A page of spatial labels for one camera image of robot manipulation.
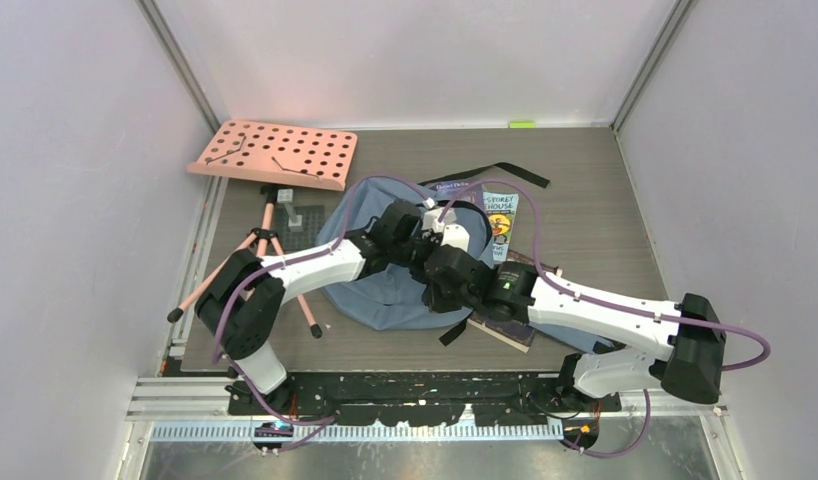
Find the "blue student backpack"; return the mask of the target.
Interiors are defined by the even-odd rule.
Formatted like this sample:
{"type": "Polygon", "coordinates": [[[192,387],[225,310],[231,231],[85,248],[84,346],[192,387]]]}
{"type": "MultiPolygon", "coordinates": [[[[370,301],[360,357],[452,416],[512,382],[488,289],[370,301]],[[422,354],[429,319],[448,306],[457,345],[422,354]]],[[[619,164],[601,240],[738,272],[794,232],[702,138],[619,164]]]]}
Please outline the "blue student backpack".
{"type": "MultiPolygon", "coordinates": [[[[369,229],[385,209],[397,199],[419,202],[423,198],[436,197],[429,185],[440,181],[467,180],[477,185],[482,168],[448,174],[422,181],[417,188],[384,177],[368,177],[355,186],[340,201],[330,218],[317,235],[319,244],[329,243],[344,231],[369,229]]],[[[469,252],[488,265],[495,263],[492,256],[492,227],[484,207],[456,201],[453,205],[458,224],[470,234],[469,252]]],[[[414,280],[410,272],[400,266],[389,265],[380,273],[350,283],[332,284],[324,288],[324,295],[344,315],[378,331],[426,330],[446,328],[440,341],[448,345],[468,325],[467,318],[474,313],[465,308],[449,313],[432,313],[422,303],[422,283],[414,280]]]]}

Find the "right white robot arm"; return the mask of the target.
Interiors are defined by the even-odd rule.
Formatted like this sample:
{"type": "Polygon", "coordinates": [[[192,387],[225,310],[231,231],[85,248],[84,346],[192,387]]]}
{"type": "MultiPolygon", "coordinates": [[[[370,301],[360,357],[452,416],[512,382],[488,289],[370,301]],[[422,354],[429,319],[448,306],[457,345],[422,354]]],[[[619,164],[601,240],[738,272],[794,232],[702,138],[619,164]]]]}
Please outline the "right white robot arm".
{"type": "Polygon", "coordinates": [[[708,300],[689,296],[688,310],[585,287],[531,265],[489,267],[465,251],[440,246],[425,261],[423,301],[434,312],[467,308],[495,321],[536,329],[559,326],[623,344],[608,353],[568,356],[556,397],[569,410],[617,392],[660,388],[684,401],[720,397],[725,339],[708,300]]]}

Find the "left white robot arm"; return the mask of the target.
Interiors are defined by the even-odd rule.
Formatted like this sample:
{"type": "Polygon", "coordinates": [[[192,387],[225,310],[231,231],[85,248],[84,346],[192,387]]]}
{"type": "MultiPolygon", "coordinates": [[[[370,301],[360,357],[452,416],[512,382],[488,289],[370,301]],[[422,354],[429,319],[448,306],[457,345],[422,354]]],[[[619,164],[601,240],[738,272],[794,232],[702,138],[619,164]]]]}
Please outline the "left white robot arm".
{"type": "Polygon", "coordinates": [[[194,305],[216,348],[253,387],[265,412],[283,412],[292,398],[287,370],[269,337],[281,307],[322,290],[337,310],[375,329],[426,329],[438,317],[422,303],[423,266],[450,233],[453,217],[435,201],[398,199],[369,227],[288,255],[231,254],[194,305]]]}

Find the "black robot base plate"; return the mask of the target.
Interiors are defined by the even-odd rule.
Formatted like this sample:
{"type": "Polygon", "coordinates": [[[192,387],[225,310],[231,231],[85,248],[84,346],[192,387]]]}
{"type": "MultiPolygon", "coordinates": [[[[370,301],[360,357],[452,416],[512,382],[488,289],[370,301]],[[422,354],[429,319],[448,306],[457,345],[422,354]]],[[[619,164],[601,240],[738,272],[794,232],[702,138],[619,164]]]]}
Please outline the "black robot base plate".
{"type": "Polygon", "coordinates": [[[280,413],[306,426],[530,426],[574,414],[614,413],[618,395],[588,399],[554,372],[294,372],[258,398],[242,380],[226,386],[233,416],[280,413]]]}

